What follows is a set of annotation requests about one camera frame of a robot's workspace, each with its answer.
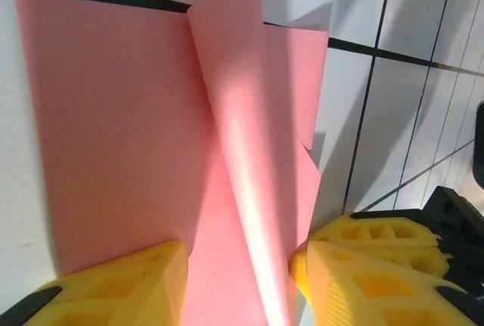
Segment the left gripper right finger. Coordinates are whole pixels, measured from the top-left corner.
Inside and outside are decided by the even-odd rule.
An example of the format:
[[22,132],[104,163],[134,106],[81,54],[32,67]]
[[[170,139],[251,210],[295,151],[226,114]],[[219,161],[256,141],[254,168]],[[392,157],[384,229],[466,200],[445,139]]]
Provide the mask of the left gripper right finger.
[[325,241],[306,248],[316,325],[481,325],[483,303],[456,284]]

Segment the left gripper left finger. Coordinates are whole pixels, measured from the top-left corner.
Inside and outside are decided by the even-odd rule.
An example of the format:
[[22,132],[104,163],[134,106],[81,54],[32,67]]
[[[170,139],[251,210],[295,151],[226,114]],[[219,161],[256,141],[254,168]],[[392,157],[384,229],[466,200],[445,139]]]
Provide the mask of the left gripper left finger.
[[179,325],[188,250],[167,241],[59,277],[10,308],[12,325]]

